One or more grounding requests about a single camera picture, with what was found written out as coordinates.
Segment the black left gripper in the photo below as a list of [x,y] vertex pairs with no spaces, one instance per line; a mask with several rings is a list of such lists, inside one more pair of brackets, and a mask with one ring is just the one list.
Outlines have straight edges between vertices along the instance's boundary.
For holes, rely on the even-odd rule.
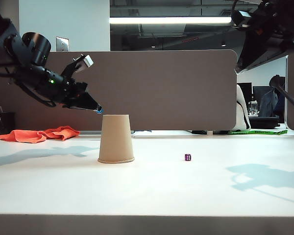
[[88,84],[85,82],[76,82],[73,78],[64,79],[62,82],[64,98],[60,102],[62,108],[102,111],[102,106],[86,92],[87,87]]

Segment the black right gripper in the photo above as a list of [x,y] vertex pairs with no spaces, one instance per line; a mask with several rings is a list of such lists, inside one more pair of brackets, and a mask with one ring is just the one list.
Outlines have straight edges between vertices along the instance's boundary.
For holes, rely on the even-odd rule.
[[294,1],[264,1],[253,13],[235,72],[240,74],[292,53]]

